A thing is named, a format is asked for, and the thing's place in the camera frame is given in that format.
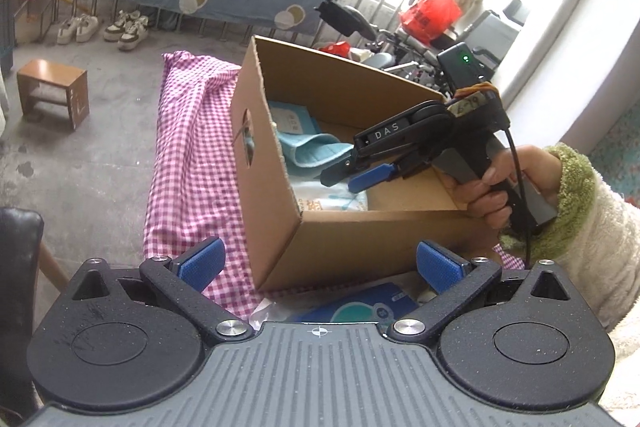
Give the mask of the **white fleece sleeve forearm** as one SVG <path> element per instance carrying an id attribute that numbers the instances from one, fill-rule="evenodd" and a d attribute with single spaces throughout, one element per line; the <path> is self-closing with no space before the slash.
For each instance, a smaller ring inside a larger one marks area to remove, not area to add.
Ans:
<path id="1" fill-rule="evenodd" d="M 589 159 L 565 144 L 523 147 L 518 160 L 556 218 L 533 239 L 532 257 L 559 262 L 611 335 L 616 357 L 639 351 L 639 209 L 613 191 Z"/>

